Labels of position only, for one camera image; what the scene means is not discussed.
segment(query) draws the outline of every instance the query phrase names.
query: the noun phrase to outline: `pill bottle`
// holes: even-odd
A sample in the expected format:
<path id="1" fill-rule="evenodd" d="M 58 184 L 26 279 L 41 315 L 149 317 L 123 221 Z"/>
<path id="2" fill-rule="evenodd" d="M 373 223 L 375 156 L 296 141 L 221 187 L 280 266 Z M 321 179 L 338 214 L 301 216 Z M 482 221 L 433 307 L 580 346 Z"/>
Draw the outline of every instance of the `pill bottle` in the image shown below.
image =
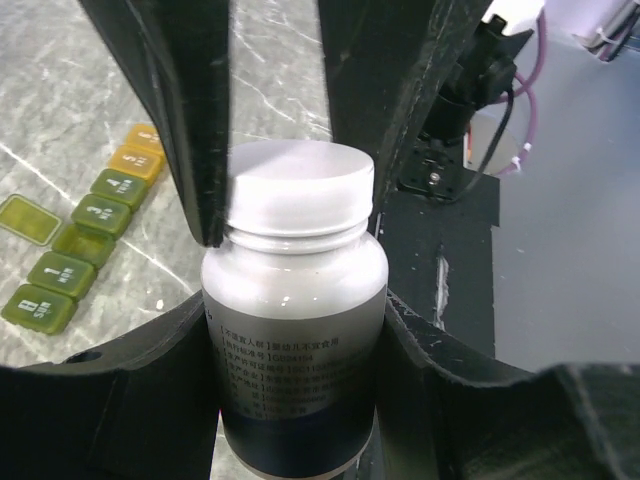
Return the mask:
<path id="1" fill-rule="evenodd" d="M 225 240 L 202 292 L 225 436 L 264 479 L 331 479 L 367 445 L 388 263 L 374 165 L 329 142 L 232 149 Z"/>

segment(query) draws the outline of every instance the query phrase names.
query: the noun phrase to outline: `white lid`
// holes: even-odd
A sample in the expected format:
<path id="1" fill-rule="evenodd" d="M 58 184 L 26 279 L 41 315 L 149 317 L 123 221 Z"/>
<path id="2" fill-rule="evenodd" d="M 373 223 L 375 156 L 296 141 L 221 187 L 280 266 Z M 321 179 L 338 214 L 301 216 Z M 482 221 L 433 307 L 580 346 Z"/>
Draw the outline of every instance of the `white lid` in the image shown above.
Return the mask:
<path id="1" fill-rule="evenodd" d="M 227 223 L 274 237 L 325 235 L 365 221 L 372 210 L 373 160 L 355 148 L 312 140 L 234 147 Z"/>

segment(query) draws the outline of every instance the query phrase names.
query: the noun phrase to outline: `gray marble surface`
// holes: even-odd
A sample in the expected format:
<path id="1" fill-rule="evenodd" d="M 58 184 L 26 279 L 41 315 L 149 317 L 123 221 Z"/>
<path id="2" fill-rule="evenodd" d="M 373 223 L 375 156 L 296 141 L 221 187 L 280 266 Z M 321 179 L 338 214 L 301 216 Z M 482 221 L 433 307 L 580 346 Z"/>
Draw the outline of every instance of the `gray marble surface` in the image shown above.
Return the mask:
<path id="1" fill-rule="evenodd" d="M 233 143 L 329 139 L 315 2 L 235 3 Z M 0 45 L 0 200 L 20 193 L 68 219 L 128 130 L 149 120 L 76 2 L 0 1 Z M 46 250 L 0 229 L 0 305 Z M 58 362 L 151 320 L 199 288 L 202 254 L 165 171 L 66 331 L 1 321 L 0 363 Z M 222 432 L 213 474 L 257 478 Z"/>

